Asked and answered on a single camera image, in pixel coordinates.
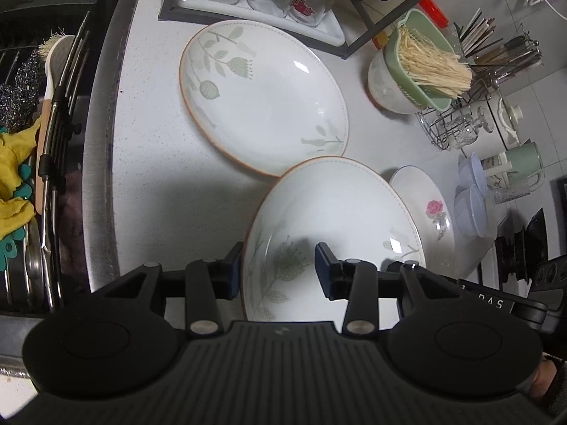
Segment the person's right hand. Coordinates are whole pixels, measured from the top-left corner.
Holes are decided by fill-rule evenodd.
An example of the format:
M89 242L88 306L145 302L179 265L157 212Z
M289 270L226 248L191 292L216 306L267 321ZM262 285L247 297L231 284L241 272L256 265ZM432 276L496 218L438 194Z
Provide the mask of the person's right hand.
M552 381L555 380L556 374L555 363L550 359L543 358L533 376L529 396L534 400L542 399L551 387Z

